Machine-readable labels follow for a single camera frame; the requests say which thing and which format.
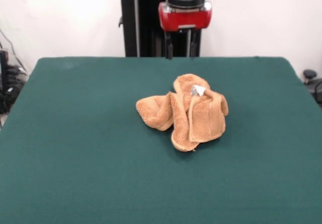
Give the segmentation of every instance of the green felt surface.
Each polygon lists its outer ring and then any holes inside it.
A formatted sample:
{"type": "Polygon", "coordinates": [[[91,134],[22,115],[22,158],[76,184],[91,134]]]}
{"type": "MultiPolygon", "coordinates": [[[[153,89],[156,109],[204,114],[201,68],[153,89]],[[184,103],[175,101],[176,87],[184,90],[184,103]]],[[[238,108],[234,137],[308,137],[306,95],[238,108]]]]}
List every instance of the green felt surface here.
{"type": "Polygon", "coordinates": [[[321,223],[322,113],[282,58],[42,59],[0,132],[0,223],[321,223]],[[181,153],[135,102],[197,74],[222,138],[181,153]]]}

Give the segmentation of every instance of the cable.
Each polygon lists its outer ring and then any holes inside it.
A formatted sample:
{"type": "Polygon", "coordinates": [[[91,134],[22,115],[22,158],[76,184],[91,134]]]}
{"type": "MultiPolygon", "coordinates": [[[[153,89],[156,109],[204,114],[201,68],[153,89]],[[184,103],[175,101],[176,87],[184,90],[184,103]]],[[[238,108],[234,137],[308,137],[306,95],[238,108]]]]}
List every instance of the cable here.
{"type": "Polygon", "coordinates": [[[4,32],[2,31],[2,29],[0,28],[0,33],[2,34],[2,36],[8,41],[8,43],[10,44],[11,46],[11,49],[12,49],[12,53],[14,54],[14,57],[16,58],[17,62],[19,63],[19,65],[22,67],[22,69],[24,69],[25,72],[26,71],[26,68],[24,67],[24,65],[21,63],[21,61],[18,59],[17,55],[16,55],[16,52],[15,52],[15,49],[14,49],[14,45],[12,44],[12,42],[10,41],[10,39],[8,39],[8,37],[4,34],[4,32]]]}

